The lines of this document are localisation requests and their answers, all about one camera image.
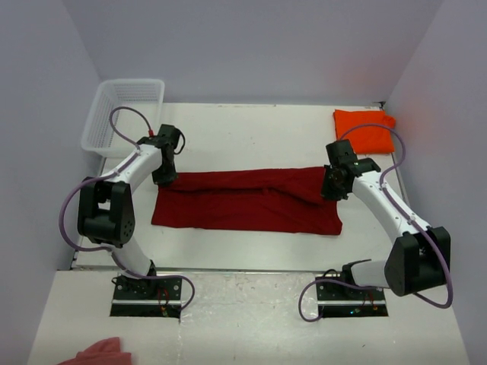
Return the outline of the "dark red t shirt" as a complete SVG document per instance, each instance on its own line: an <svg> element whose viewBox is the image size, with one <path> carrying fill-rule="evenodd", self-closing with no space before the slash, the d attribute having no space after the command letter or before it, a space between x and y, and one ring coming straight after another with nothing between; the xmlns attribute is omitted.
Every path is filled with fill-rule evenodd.
<svg viewBox="0 0 487 365"><path fill-rule="evenodd" d="M160 187L155 226L338 236L337 204L322 199L324 167L180 173Z"/></svg>

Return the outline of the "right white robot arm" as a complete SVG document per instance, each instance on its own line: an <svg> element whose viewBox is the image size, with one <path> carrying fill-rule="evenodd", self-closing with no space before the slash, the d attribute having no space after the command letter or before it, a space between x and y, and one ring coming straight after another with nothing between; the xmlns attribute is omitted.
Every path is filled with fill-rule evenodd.
<svg viewBox="0 0 487 365"><path fill-rule="evenodd" d="M398 297L451 286L450 234L416 215L390 188L371 158L358 158L348 140L326 146L329 163L321 195L327 201L358 198L375 216L392 247L384 260L365 259L343 265L341 293L355 299L367 287L390 289Z"/></svg>

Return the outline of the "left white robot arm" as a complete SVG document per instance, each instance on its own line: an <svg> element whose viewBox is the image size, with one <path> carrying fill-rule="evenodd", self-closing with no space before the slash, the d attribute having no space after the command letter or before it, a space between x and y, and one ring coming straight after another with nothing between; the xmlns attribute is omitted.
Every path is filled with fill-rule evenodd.
<svg viewBox="0 0 487 365"><path fill-rule="evenodd" d="M177 179L174 157L182 150L184 134L173 125L162 125L154 136L141 138L136 149L109 173L86 179L78 205L78 232L106 251L142 299L157 293L157 272L135 239L132 195L151 177L156 186L170 186Z"/></svg>

